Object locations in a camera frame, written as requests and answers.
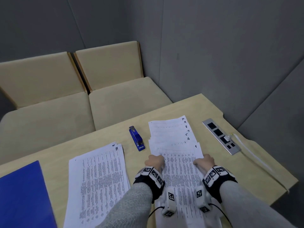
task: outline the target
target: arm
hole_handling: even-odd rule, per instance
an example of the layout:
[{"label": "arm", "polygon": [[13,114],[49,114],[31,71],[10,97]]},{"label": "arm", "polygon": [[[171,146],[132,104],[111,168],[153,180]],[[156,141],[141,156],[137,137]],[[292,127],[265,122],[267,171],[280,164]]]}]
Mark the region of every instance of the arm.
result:
[{"label": "arm", "polygon": [[[209,154],[204,155],[204,158],[196,159],[193,164],[200,166],[207,174],[215,166],[214,158]],[[222,203],[233,228],[294,228],[282,215],[234,180],[234,178],[231,181],[227,177],[219,177],[210,188],[205,185],[207,191]]]},{"label": "arm", "polygon": [[[161,173],[161,167],[164,163],[164,157],[161,155],[149,155],[149,159],[145,161],[146,166],[154,167],[159,173]],[[134,183],[96,228],[146,227],[153,194],[154,197],[157,195],[155,189],[150,188],[147,184]]]}]

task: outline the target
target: gray sweater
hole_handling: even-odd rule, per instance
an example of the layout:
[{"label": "gray sweater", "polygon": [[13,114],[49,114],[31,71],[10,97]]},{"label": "gray sweater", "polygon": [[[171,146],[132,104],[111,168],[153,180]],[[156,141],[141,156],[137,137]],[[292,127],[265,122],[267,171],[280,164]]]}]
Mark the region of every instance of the gray sweater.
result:
[{"label": "gray sweater", "polygon": [[[236,182],[224,182],[219,191],[223,201],[222,206],[233,228],[294,228],[282,215]],[[148,185],[133,184],[97,228],[146,227],[152,197]]]}]

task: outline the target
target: beige backrest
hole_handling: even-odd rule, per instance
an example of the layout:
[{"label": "beige backrest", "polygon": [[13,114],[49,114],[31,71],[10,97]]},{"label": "beige backrest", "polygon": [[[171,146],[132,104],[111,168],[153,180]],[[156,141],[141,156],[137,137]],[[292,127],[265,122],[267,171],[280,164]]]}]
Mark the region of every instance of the beige backrest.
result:
[{"label": "beige backrest", "polygon": [[67,52],[0,63],[0,87],[17,108],[85,91]]},{"label": "beige backrest", "polygon": [[74,55],[90,90],[143,77],[136,41],[78,50]]}]

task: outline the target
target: white paper sheet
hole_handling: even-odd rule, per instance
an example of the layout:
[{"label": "white paper sheet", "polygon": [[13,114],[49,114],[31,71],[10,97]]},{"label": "white paper sheet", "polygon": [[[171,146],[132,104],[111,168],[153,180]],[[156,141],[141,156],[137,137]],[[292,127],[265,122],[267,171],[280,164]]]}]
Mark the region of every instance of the white paper sheet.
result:
[{"label": "white paper sheet", "polygon": [[151,153],[164,156],[162,176],[177,198],[177,213],[171,218],[164,218],[160,210],[155,212],[157,228],[204,227],[203,214],[194,204],[195,187],[201,185],[203,174],[193,165],[203,154],[186,117],[149,122],[149,127]]},{"label": "white paper sheet", "polygon": [[64,228],[100,224],[130,188],[121,144],[107,146],[69,161],[69,197]]}]

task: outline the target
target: silver outlet strip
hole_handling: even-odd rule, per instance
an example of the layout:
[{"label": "silver outlet strip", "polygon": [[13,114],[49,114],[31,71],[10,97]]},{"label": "silver outlet strip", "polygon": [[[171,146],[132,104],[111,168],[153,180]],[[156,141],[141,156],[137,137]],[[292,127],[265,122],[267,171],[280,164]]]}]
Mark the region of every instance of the silver outlet strip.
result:
[{"label": "silver outlet strip", "polygon": [[203,121],[202,123],[231,155],[241,151],[238,144],[236,144],[231,138],[229,141],[226,141],[224,137],[227,136],[227,134],[211,118]]}]

